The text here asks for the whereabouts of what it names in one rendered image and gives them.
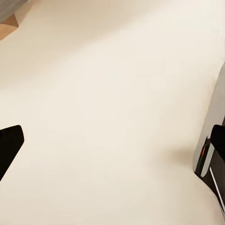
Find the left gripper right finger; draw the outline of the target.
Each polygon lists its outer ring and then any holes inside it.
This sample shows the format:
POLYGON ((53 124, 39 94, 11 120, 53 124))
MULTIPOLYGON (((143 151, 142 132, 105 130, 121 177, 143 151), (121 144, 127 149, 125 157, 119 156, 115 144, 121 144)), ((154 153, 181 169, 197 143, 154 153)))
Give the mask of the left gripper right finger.
POLYGON ((225 162, 225 127, 220 125, 214 125, 211 136, 210 142, 221 156, 221 158, 225 162))

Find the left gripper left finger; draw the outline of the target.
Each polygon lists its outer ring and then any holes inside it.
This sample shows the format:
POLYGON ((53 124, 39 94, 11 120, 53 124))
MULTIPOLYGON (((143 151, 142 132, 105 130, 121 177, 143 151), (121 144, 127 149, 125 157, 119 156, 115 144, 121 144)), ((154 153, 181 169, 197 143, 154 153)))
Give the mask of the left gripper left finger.
POLYGON ((24 144, 21 125, 0 130, 0 181, 24 144))

